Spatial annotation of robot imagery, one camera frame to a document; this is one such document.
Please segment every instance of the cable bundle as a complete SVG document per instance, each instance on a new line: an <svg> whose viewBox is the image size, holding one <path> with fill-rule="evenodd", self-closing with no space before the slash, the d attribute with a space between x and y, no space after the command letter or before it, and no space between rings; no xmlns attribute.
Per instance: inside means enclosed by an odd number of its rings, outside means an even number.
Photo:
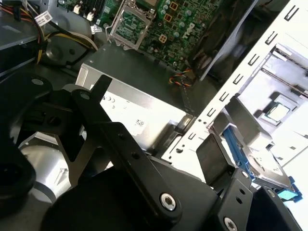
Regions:
<svg viewBox="0 0 308 231"><path fill-rule="evenodd" d="M14 5L6 5L0 2L0 10L7 12L9 14L12 14L17 21L23 20L23 21L28 21L28 22L33 23L38 29L38 54L37 54L37 59L36 59L37 64L40 62L43 51L47 46L47 39L51 39L53 36L59 36L59 37L70 39L72 41L77 42L79 45L81 45L82 47L86 49L86 51L76 60L74 60L73 62L67 62L67 65L74 65L80 60L82 60L89 53L89 51L98 50L98 47L93 42L93 40L91 40L90 38L82 34L75 33L75 32L68 32L62 29L61 27L59 27L56 23L52 21L49 21L48 24L54 27L55 29L57 29L58 31L45 36L42 28L38 25L38 23L34 19L36 15L39 15L39 9L38 8L35 9L35 6L30 2L27 3L27 6L29 8L28 12L26 11L25 8L23 8L20 1Z"/></svg>
<svg viewBox="0 0 308 231"><path fill-rule="evenodd" d="M192 69L190 68L187 68L185 71L181 72L181 73L178 73L174 76L172 76L170 79L169 79L169 83L171 84L177 84L179 86L184 86L184 87L191 87L192 85L190 83L185 83L183 81L183 78L187 78L185 76L185 73L188 73L190 72Z"/></svg>

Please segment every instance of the metal slot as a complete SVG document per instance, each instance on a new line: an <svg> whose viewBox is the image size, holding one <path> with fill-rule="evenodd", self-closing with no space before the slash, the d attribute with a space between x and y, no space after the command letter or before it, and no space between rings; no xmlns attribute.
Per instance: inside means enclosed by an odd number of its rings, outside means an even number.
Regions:
<svg viewBox="0 0 308 231"><path fill-rule="evenodd" d="M256 62L256 61L258 60L258 58L260 57L260 56L258 55L258 57L255 58L256 56L257 56L257 54L255 54L255 55L252 57L252 59L249 61L248 65L252 66L253 64L255 64L255 62Z"/></svg>
<svg viewBox="0 0 308 231"><path fill-rule="evenodd" d="M239 75L236 77L236 79L233 81L233 83L234 83L235 85L237 85L237 84L242 80L243 77L244 77L244 76L241 76L241 74L239 74Z"/></svg>
<svg viewBox="0 0 308 231"><path fill-rule="evenodd" d="M277 37L278 33L276 33L275 35L275 31L273 31L273 33L268 37L268 39L265 41L265 44L270 45L271 42L274 41L274 39Z"/></svg>
<svg viewBox="0 0 308 231"><path fill-rule="evenodd" d="M293 18L293 16L297 13L297 11L299 10L299 8L297 8L295 11L294 11L294 9L295 9L295 5L292 7L292 9L289 11L289 13L284 17L284 19L286 20L286 21L290 21L291 20L291 18Z"/></svg>
<svg viewBox="0 0 308 231"><path fill-rule="evenodd" d="M225 91L225 93L222 94L222 96L220 97L219 100L222 101L222 102L224 102L225 99L228 97L228 95L229 95L229 93L227 93L227 92Z"/></svg>
<svg viewBox="0 0 308 231"><path fill-rule="evenodd" d="M208 116L208 117L211 117L211 116L214 114L215 111L216 111L216 109L212 108L212 109L207 113L207 116Z"/></svg>
<svg viewBox="0 0 308 231"><path fill-rule="evenodd" d="M190 134L190 136L188 137L189 140L192 140L195 137L196 133L192 133Z"/></svg>

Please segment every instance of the circular hole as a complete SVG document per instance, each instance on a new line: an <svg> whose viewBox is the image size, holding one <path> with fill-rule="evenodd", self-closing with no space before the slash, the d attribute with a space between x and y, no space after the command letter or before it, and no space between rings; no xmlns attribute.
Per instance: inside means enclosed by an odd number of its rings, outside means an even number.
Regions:
<svg viewBox="0 0 308 231"><path fill-rule="evenodd" d="M182 153L182 152L183 152L183 149L177 148L175 151L176 151L177 153Z"/></svg>
<svg viewBox="0 0 308 231"><path fill-rule="evenodd" d="M240 189L241 194L245 195L245 191L243 189Z"/></svg>
<svg viewBox="0 0 308 231"><path fill-rule="evenodd" d="M0 186L10 186L22 177L22 169L15 164L0 164Z"/></svg>
<svg viewBox="0 0 308 231"><path fill-rule="evenodd" d="M75 50L74 49L69 49L68 51L71 55L74 55L75 54Z"/></svg>
<svg viewBox="0 0 308 231"><path fill-rule="evenodd" d="M138 153L136 153L136 152L132 152L132 153L131 153L131 156L132 156L135 160L140 159L139 154L138 154Z"/></svg>
<svg viewBox="0 0 308 231"><path fill-rule="evenodd" d="M172 200L169 197L165 198L165 202L167 205L172 205Z"/></svg>
<svg viewBox="0 0 308 231"><path fill-rule="evenodd" d="M52 116L47 120L47 124L53 127L59 126L61 124L61 119L56 116Z"/></svg>
<svg viewBox="0 0 308 231"><path fill-rule="evenodd" d="M242 204L242 203L243 203L242 200L241 200L240 198L238 198L238 197L236 197L236 200L237 200L237 202L238 202L239 204Z"/></svg>
<svg viewBox="0 0 308 231"><path fill-rule="evenodd" d="M118 137L119 137L121 140L125 140L125 136L124 136L122 133L118 134Z"/></svg>
<svg viewBox="0 0 308 231"><path fill-rule="evenodd" d="M233 223L232 223L231 221L228 222L228 225L229 225L229 227L230 227L231 229L234 229L234 228L235 228L234 225L233 225Z"/></svg>

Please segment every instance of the sticker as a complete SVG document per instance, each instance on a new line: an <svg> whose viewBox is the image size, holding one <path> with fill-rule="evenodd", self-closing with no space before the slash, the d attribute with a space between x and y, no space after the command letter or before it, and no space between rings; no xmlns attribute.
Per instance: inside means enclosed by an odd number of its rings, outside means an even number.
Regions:
<svg viewBox="0 0 308 231"><path fill-rule="evenodd" d="M283 172L279 168L279 164L275 161L274 156L268 150L256 151L250 149L251 155L259 166L271 171L277 175L283 176Z"/></svg>
<svg viewBox="0 0 308 231"><path fill-rule="evenodd" d="M101 101L101 106L112 121L122 123L132 136L142 134L148 124L147 109L108 91Z"/></svg>
<svg viewBox="0 0 308 231"><path fill-rule="evenodd" d="M94 35L95 33L102 32L103 30L98 25L91 26L91 32Z"/></svg>
<svg viewBox="0 0 308 231"><path fill-rule="evenodd" d="M36 16L34 19L39 26L43 26L52 20L52 16L48 11L45 11L44 13L41 13L40 15Z"/></svg>

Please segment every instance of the white connector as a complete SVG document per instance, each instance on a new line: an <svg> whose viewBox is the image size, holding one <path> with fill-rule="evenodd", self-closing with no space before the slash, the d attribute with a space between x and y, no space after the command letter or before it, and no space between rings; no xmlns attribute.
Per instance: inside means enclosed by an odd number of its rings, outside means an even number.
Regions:
<svg viewBox="0 0 308 231"><path fill-rule="evenodd" d="M90 13L88 13L88 15L87 15L87 19L88 19L90 22L93 21L95 11L96 11L96 9L93 8L93 10L92 10Z"/></svg>
<svg viewBox="0 0 308 231"><path fill-rule="evenodd" d="M80 7L81 7L81 6L77 4L77 5L74 7L73 12L76 13L76 14L79 14Z"/></svg>
<svg viewBox="0 0 308 231"><path fill-rule="evenodd" d="M89 21L92 21L93 18L94 18L94 13L92 13L92 12L88 13L87 19L88 19Z"/></svg>

